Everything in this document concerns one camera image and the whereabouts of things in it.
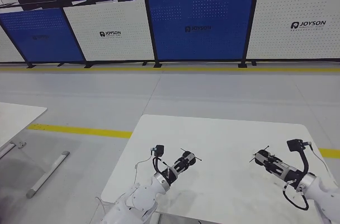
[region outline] white table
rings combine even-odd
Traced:
[[[254,153],[270,145],[268,151],[303,170],[299,154],[290,152],[286,144],[295,138],[313,142],[300,124],[143,115],[101,198],[114,202],[126,192],[134,182],[134,165],[149,157],[151,147],[163,144],[162,159],[169,165],[183,153],[180,148],[203,161],[182,173],[166,195],[158,196],[157,212],[216,223],[321,223],[312,201],[308,211],[296,209],[282,195],[283,181],[263,166],[249,163]],[[321,157],[314,143],[313,148]],[[322,162],[310,149],[305,154],[309,171],[334,187]],[[142,163],[136,182],[150,184],[153,174],[151,160]],[[287,191],[295,195],[294,190]],[[294,201],[304,204],[299,195]]]
[[[14,146],[17,146],[20,149],[25,146],[26,143],[16,136],[20,131],[25,129],[34,120],[46,112],[46,110],[47,108],[38,106],[25,106],[0,102],[0,158],[14,148]],[[69,152],[67,151],[62,153],[52,165],[51,169],[45,172],[40,180],[29,190],[27,193],[28,198],[33,197],[68,154]]]

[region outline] gray floor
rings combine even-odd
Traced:
[[[37,123],[127,131],[143,114],[299,123],[319,147],[340,149],[340,73],[0,72],[0,101],[47,107]],[[0,160],[3,223],[99,221],[103,210],[94,197],[127,139],[36,130],[21,137],[27,142],[24,153],[12,150]],[[64,150],[71,152],[65,163],[26,199],[43,174],[30,161],[47,169]],[[340,160],[326,162],[340,185]],[[166,223],[198,222],[163,217]]]

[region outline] yellow stripe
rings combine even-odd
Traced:
[[[113,138],[130,138],[132,132],[124,132],[121,130],[105,130],[105,129],[93,129],[93,128],[79,128],[69,126],[58,126],[48,124],[31,124],[28,129],[31,130],[45,130],[48,132],[62,132],[72,134],[89,134],[92,136],[106,136]]]
[[[320,153],[326,158],[340,158],[340,150],[330,150],[327,148],[320,148]]]
[[[0,71],[87,72],[87,71],[174,71],[174,72],[340,72],[340,68],[228,68],[228,67],[92,67],[92,68],[0,68]]]
[[[106,129],[93,129],[93,128],[79,128],[59,125],[48,124],[31,124],[28,129],[30,130],[45,130],[48,132],[62,132],[71,134],[89,134],[92,136],[105,136],[113,138],[130,138],[132,132],[125,132],[121,130],[106,130]],[[330,150],[327,148],[320,148],[320,153],[326,158],[340,158],[340,150]]]

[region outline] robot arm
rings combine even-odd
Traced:
[[[193,153],[185,151],[172,167],[167,167],[162,172],[158,169],[159,157],[164,153],[164,146],[156,146],[153,165],[157,171],[152,176],[150,186],[134,184],[124,193],[101,220],[101,224],[144,224],[157,209],[157,194],[165,194],[172,183],[177,180],[178,175],[188,169],[196,162]],[[126,205],[126,201],[131,197],[133,208]]]
[[[309,165],[304,154],[304,149],[305,146],[309,145],[313,150],[311,143],[294,139],[287,141],[287,145],[291,152],[299,152],[304,163],[303,171],[285,164],[282,160],[271,155],[266,150],[259,150],[255,154],[254,159],[256,164],[264,166],[269,173],[276,175],[278,178],[286,182],[283,189],[283,195],[296,208],[308,210],[309,205],[306,200],[314,200],[324,223],[331,223],[331,221],[340,223],[340,188],[327,189],[319,177],[308,172]],[[285,190],[288,185],[291,185],[297,192],[301,193],[306,204],[305,208],[297,206],[286,196]]]

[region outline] blue pegboard panel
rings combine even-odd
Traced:
[[[241,59],[252,0],[149,0],[159,60]]]
[[[29,62],[83,60],[59,8],[3,13],[0,19]]]

